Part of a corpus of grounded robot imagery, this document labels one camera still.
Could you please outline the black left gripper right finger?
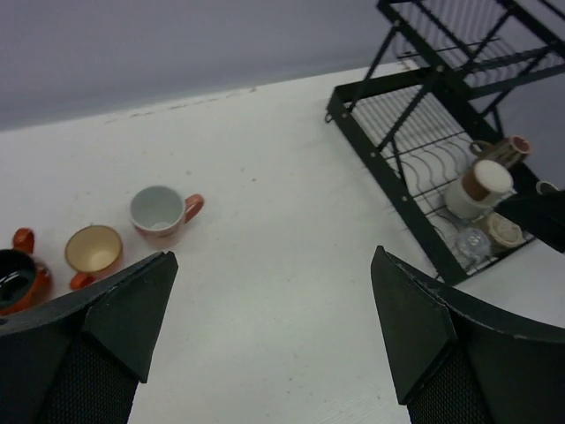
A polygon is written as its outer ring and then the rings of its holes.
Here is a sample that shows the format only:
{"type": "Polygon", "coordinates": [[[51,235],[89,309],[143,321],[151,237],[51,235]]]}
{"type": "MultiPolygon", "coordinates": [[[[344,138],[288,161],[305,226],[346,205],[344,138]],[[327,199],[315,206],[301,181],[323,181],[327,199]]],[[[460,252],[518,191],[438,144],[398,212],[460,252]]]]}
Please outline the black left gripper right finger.
{"type": "Polygon", "coordinates": [[[413,423],[562,423],[564,330],[438,282],[378,246],[373,296],[413,423]]]}

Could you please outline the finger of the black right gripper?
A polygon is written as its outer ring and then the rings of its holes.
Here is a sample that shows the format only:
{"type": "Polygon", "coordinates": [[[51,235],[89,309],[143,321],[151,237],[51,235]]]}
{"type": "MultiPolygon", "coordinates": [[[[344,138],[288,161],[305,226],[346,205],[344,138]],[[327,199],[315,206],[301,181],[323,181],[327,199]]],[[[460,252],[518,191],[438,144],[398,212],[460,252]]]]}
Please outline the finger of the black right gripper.
{"type": "Polygon", "coordinates": [[[564,252],[564,191],[519,193],[496,206],[496,212],[557,252],[564,252]]]}

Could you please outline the dark red black mug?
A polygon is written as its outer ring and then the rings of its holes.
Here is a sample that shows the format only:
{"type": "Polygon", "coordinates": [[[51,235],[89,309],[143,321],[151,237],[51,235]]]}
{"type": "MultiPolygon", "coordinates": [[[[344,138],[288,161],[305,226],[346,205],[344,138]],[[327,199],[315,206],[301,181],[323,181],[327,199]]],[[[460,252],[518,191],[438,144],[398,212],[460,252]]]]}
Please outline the dark red black mug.
{"type": "Polygon", "coordinates": [[[44,303],[52,289],[47,264],[34,256],[35,236],[19,228],[11,248],[1,250],[1,316],[15,314],[44,303]]]}

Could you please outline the peach floral mug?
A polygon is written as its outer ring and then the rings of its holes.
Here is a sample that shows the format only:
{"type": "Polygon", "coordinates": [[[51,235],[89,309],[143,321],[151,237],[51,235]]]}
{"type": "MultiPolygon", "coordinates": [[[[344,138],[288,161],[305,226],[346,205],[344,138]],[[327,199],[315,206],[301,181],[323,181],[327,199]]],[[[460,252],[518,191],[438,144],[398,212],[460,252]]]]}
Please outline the peach floral mug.
{"type": "Polygon", "coordinates": [[[128,205],[136,232],[153,248],[174,246],[189,223],[204,207],[199,194],[184,197],[166,185],[152,185],[137,192],[128,205]]]}

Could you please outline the brown white ceramic cup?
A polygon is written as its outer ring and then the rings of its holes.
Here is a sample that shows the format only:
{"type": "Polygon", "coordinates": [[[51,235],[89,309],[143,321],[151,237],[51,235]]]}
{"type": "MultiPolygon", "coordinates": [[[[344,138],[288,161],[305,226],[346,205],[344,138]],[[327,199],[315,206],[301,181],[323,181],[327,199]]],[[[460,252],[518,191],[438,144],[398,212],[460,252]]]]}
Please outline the brown white ceramic cup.
{"type": "Polygon", "coordinates": [[[514,185],[510,172],[497,162],[479,160],[452,181],[445,193],[446,208],[463,220],[474,220],[492,209],[514,185]]]}

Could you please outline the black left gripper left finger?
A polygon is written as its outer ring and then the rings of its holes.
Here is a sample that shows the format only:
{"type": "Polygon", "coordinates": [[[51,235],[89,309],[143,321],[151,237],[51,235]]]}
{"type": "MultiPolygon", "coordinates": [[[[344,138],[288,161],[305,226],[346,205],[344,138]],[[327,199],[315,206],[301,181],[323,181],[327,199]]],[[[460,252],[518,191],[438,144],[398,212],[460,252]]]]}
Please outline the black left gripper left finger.
{"type": "Polygon", "coordinates": [[[3,423],[126,423],[178,270],[159,252],[1,320],[3,423]]]}

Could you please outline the orange glazed mug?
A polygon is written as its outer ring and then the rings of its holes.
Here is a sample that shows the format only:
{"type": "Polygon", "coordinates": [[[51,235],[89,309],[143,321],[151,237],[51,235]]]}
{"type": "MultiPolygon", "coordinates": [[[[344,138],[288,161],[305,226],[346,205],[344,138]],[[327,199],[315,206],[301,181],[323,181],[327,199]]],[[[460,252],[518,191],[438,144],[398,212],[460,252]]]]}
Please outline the orange glazed mug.
{"type": "Polygon", "coordinates": [[[106,225],[90,225],[71,236],[64,257],[75,275],[69,282],[77,291],[119,268],[123,259],[123,241],[116,230],[106,225]]]}

